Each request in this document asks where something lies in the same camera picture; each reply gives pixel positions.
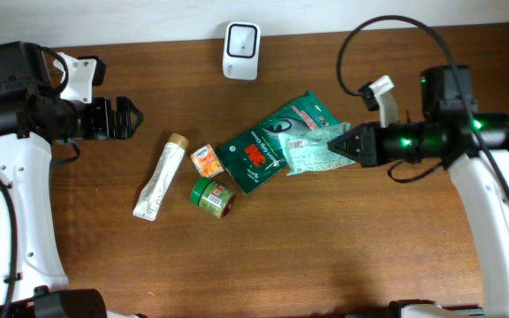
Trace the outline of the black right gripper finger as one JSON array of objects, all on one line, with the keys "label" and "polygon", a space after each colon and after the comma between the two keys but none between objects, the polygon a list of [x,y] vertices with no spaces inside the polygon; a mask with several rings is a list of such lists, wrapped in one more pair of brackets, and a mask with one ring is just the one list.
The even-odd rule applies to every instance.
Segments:
[{"label": "black right gripper finger", "polygon": [[362,158],[361,158],[361,149],[360,148],[355,148],[355,147],[341,147],[340,145],[329,145],[328,146],[328,149],[337,154],[337,155],[341,155],[343,156],[344,158],[347,158],[349,159],[350,161],[353,161],[355,163],[362,163]]},{"label": "black right gripper finger", "polygon": [[359,146],[359,138],[361,136],[361,129],[359,127],[354,127],[346,132],[343,132],[341,135],[336,137],[335,139],[328,142],[329,148],[357,148]]}]

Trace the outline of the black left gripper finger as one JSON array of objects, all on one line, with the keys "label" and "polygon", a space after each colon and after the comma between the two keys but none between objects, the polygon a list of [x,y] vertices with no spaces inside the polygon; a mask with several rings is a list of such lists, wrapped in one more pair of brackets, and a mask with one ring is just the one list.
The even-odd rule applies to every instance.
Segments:
[{"label": "black left gripper finger", "polygon": [[143,119],[138,118],[134,123],[125,117],[121,117],[117,119],[116,127],[115,127],[115,139],[116,140],[126,140],[131,139],[136,133],[137,129],[142,124]]},{"label": "black left gripper finger", "polygon": [[136,108],[130,98],[126,96],[118,96],[117,103],[117,117],[130,119],[131,115],[135,115],[137,119],[143,119],[143,113]]}]

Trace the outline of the light green snack packet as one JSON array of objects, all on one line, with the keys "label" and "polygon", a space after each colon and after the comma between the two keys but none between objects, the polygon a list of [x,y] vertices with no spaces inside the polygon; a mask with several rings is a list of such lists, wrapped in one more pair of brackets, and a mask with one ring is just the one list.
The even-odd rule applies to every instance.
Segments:
[{"label": "light green snack packet", "polygon": [[353,160],[336,154],[328,148],[329,141],[347,133],[350,128],[350,123],[343,122],[304,133],[281,132],[278,140],[290,168],[287,176],[335,170],[353,164]]}]

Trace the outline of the green 3M gloves packet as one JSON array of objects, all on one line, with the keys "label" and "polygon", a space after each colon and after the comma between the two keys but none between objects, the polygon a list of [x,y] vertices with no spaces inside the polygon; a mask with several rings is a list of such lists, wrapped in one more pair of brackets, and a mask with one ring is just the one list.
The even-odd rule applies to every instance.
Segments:
[{"label": "green 3M gloves packet", "polygon": [[286,166],[280,133],[301,135],[339,121],[308,91],[216,149],[224,169],[240,190],[251,193]]}]

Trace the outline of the green lidded jar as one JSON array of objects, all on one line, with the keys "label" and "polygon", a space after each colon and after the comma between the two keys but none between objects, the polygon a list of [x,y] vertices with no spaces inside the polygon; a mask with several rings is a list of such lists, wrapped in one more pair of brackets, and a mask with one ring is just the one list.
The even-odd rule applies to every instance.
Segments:
[{"label": "green lidded jar", "polygon": [[235,193],[210,178],[201,178],[190,193],[190,201],[217,218],[232,209]]}]

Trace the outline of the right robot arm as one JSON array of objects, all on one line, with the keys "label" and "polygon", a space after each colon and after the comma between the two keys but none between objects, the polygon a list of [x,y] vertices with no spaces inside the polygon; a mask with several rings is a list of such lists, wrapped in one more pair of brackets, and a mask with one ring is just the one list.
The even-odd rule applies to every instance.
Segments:
[{"label": "right robot arm", "polygon": [[422,71],[423,121],[399,122],[384,76],[361,89],[377,122],[355,126],[328,144],[363,167],[439,159],[457,189],[482,271],[486,317],[509,317],[509,116],[481,113],[470,70],[461,65]]}]

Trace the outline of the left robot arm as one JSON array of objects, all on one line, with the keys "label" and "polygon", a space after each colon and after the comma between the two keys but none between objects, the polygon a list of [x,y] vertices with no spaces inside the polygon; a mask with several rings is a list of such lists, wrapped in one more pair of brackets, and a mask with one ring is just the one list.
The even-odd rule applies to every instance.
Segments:
[{"label": "left robot arm", "polygon": [[124,96],[95,97],[105,63],[31,42],[0,45],[0,317],[107,317],[95,289],[73,290],[50,204],[54,144],[125,140],[142,113]]}]

